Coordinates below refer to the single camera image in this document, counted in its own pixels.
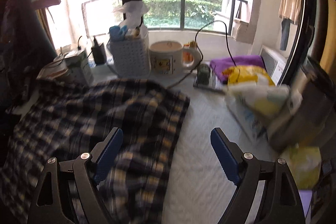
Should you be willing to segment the plaid blue beige pants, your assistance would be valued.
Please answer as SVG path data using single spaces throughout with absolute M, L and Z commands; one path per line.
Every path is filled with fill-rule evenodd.
M 89 88 L 41 81 L 39 98 L 9 137 L 1 200 L 26 223 L 47 160 L 76 159 L 117 127 L 123 144 L 98 190 L 115 223 L 161 223 L 173 154 L 190 99 L 150 80 Z

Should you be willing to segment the yellow green tissue pack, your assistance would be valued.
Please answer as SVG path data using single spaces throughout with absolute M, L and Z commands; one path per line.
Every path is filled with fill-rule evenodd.
M 318 147 L 288 147 L 281 155 L 299 190 L 312 190 L 319 180 L 322 157 Z

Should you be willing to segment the white blue paper box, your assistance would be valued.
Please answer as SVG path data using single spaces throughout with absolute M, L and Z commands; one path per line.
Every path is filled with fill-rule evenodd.
M 266 123 L 263 117 L 251 110 L 239 98 L 226 95 L 226 105 L 252 144 L 267 141 Z

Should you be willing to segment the white green carton box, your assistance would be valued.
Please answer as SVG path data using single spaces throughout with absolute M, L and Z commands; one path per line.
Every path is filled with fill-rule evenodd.
M 93 75 L 88 63 L 86 50 L 70 51 L 65 56 L 66 66 L 71 78 L 77 84 L 91 86 Z

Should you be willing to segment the yellow plastic bag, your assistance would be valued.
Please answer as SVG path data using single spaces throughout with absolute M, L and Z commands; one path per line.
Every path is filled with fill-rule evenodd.
M 222 75 L 228 77 L 228 85 L 256 84 L 276 86 L 266 70 L 255 65 L 232 66 L 222 71 Z

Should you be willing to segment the black power adapter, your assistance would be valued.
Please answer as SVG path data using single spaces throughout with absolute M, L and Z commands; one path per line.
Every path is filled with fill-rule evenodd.
M 93 37 L 91 50 L 96 65 L 104 65 L 106 63 L 105 46 L 103 43 L 99 44 L 95 36 Z

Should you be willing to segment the white perforated storage basket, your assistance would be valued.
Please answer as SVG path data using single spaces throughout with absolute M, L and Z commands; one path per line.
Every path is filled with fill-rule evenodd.
M 150 74 L 149 37 L 113 42 L 106 45 L 113 57 L 112 71 L 118 77 L 146 77 Z

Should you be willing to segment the purple folded cloth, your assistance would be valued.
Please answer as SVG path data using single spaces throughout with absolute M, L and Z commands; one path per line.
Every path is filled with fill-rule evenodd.
M 265 63 L 259 55 L 234 56 L 234 62 L 230 57 L 223 59 L 213 59 L 210 61 L 210 68 L 214 71 L 221 83 L 227 84 L 228 76 L 222 72 L 235 65 L 254 65 L 265 69 Z

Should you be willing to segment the small green cactus ornament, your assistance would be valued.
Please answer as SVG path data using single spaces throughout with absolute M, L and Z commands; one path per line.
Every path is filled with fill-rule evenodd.
M 198 84 L 208 85 L 211 75 L 211 69 L 207 64 L 201 64 L 197 69 Z

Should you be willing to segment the large white cartoon mug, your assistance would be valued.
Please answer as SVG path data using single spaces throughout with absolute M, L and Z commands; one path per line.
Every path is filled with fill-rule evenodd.
M 202 60 L 197 48 L 172 40 L 153 43 L 149 46 L 149 54 L 151 70 L 159 75 L 180 75 L 195 69 Z

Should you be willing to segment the desk lamp head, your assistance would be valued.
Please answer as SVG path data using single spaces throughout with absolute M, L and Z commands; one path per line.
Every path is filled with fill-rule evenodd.
M 56 6 L 61 3 L 61 0 L 33 0 L 31 7 L 33 10 L 45 9 L 51 6 Z

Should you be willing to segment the hanging beige clothes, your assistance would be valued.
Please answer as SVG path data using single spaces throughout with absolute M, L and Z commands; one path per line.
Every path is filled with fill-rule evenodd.
M 301 13 L 301 0 L 281 0 L 278 16 L 281 19 L 280 50 L 285 51 L 288 46 L 290 26 L 297 25 Z

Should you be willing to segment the white tissue plastic bag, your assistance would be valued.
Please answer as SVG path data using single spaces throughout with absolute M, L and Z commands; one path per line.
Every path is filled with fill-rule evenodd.
M 122 28 L 136 28 L 142 24 L 142 17 L 149 11 L 149 8 L 143 1 L 129 1 L 122 6 L 116 7 L 114 12 L 119 12 L 126 15 L 118 26 Z

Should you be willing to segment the black balcony railing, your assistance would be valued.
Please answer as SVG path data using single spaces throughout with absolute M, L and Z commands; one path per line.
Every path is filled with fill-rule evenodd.
M 151 30 L 196 31 L 203 27 L 208 32 L 232 33 L 234 20 L 248 8 L 246 0 L 143 0 L 148 12 L 143 20 Z M 111 26 L 123 20 L 117 8 L 122 0 L 90 0 L 82 3 L 86 36 L 102 36 Z

